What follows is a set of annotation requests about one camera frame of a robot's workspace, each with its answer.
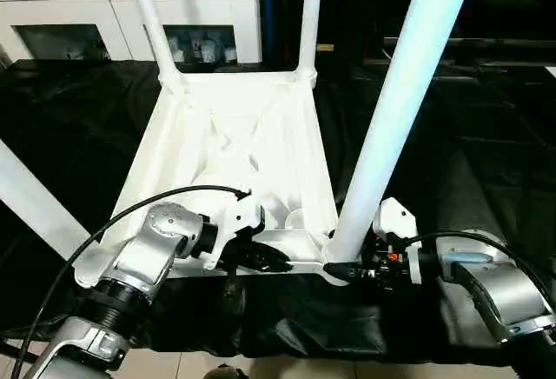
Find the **white leg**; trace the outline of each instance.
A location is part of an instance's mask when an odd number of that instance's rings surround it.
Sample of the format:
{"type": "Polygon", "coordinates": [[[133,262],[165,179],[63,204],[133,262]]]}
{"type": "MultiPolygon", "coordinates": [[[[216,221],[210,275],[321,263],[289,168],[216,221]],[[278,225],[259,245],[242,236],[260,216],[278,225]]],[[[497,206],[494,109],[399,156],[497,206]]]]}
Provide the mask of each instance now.
{"type": "Polygon", "coordinates": [[[350,262],[359,255],[462,3],[411,1],[338,229],[325,250],[330,262],[350,262]]]}
{"type": "Polygon", "coordinates": [[[316,52],[316,35],[319,29],[319,8],[321,0],[303,0],[303,18],[301,21],[301,41],[299,46],[299,65],[297,73],[301,78],[308,78],[314,87],[316,69],[314,54],[316,52]]]}
{"type": "Polygon", "coordinates": [[[89,236],[1,140],[0,199],[64,259],[89,236]]]}
{"type": "Polygon", "coordinates": [[[174,59],[164,34],[164,28],[160,23],[160,18],[156,12],[155,0],[137,0],[141,6],[143,20],[149,34],[150,42],[153,45],[158,69],[160,70],[159,80],[162,86],[176,93],[183,93],[180,72],[175,68],[174,59]]]}

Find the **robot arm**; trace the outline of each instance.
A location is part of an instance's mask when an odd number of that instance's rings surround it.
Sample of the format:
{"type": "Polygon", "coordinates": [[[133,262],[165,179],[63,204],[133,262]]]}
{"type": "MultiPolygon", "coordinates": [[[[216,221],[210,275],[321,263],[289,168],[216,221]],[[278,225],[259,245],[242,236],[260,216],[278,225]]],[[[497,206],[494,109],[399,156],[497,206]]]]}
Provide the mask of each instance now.
{"type": "Polygon", "coordinates": [[[421,283],[422,273],[463,286],[493,339],[521,378],[556,377],[556,315],[537,285],[498,250],[469,239],[454,238],[445,252],[426,255],[415,237],[415,218],[393,198],[385,200],[373,223],[380,245],[371,262],[328,263],[329,275],[351,282],[370,279],[383,289],[399,283],[421,283]],[[440,270],[430,270],[431,264],[440,270]]]}
{"type": "Polygon", "coordinates": [[[154,205],[25,378],[110,377],[105,371],[119,368],[176,257],[200,258],[213,269],[228,243],[241,237],[248,247],[250,237],[263,229],[264,212],[251,196],[214,223],[176,203],[154,205]]]}

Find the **tile floor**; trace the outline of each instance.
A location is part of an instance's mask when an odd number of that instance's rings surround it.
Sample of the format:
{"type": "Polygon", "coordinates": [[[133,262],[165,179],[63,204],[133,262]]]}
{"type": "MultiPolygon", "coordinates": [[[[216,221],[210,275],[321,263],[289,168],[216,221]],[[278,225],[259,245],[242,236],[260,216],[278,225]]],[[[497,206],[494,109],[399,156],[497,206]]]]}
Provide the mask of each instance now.
{"type": "MultiPolygon", "coordinates": [[[[40,354],[44,343],[33,343],[31,350],[40,354]]],[[[514,379],[509,368],[487,368],[472,365],[379,364],[375,362],[342,362],[332,360],[300,360],[293,357],[248,359],[214,357],[207,353],[156,353],[131,350],[117,379],[202,379],[222,363],[241,368],[251,379],[514,379]]],[[[0,356],[0,379],[9,379],[12,359],[0,356]]]]}

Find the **white cabinet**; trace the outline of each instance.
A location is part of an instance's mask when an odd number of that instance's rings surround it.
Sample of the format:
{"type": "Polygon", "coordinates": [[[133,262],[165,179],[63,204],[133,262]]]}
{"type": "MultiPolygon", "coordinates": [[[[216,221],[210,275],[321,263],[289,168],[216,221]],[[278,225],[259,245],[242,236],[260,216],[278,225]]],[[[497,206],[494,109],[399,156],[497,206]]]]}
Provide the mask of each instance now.
{"type": "MultiPolygon", "coordinates": [[[[155,60],[137,2],[113,0],[112,6],[131,56],[136,60],[155,60]]],[[[188,26],[202,26],[201,29],[208,32],[222,29],[223,34],[230,36],[227,45],[235,47],[239,63],[261,61],[261,32],[255,0],[156,0],[156,8],[167,37],[172,33],[172,27],[168,26],[175,26],[176,34],[180,28],[186,34],[188,30],[199,30],[199,27],[188,26]]]]}
{"type": "MultiPolygon", "coordinates": [[[[167,36],[186,51],[190,31],[221,36],[239,63],[261,61],[258,0],[156,0],[167,36]]],[[[136,0],[0,0],[0,46],[29,58],[154,60],[136,0]]]]}

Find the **black cloth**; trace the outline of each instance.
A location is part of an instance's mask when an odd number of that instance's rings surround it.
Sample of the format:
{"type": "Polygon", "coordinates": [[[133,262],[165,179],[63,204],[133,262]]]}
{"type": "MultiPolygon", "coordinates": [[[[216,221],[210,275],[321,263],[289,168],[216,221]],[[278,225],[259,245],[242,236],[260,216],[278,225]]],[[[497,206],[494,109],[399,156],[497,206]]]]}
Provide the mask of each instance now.
{"type": "MultiPolygon", "coordinates": [[[[386,68],[318,69],[315,106],[340,209],[386,68]]],[[[156,103],[156,76],[148,62],[20,61],[0,74],[0,137],[88,230],[116,202],[156,103]]],[[[422,233],[480,226],[550,263],[554,82],[541,68],[439,70],[387,195],[412,210],[422,233]]],[[[5,206],[0,218],[0,336],[18,337],[62,261],[5,206]]],[[[493,342],[475,340],[446,311],[447,292],[435,280],[393,293],[337,288],[318,276],[242,277],[224,294],[229,286],[224,278],[167,281],[140,345],[220,356],[506,363],[493,342]]],[[[68,274],[39,336],[52,334],[77,293],[68,274]]]]}

